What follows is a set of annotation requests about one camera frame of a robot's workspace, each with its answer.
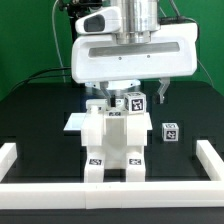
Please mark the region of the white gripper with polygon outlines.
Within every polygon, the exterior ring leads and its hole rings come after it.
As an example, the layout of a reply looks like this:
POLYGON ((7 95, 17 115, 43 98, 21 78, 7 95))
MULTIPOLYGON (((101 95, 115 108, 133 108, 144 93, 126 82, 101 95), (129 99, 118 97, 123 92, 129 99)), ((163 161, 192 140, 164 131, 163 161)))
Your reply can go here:
POLYGON ((72 48, 72 77, 77 83, 101 82, 109 107, 116 106, 116 97, 106 81, 160 78, 154 101, 163 104, 170 85, 166 77, 196 71, 196 39, 195 23, 162 25, 144 44, 118 45, 113 34, 81 36, 72 48))

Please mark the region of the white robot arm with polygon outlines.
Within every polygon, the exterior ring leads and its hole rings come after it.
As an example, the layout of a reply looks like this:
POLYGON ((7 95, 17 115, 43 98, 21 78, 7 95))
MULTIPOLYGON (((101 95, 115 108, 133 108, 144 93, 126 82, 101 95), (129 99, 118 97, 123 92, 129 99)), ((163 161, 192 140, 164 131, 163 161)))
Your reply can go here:
POLYGON ((72 77, 78 83, 127 88, 133 80, 160 80, 157 101, 172 77, 196 71, 196 22, 180 15, 158 16, 159 0, 110 0, 108 7, 77 20, 72 77))

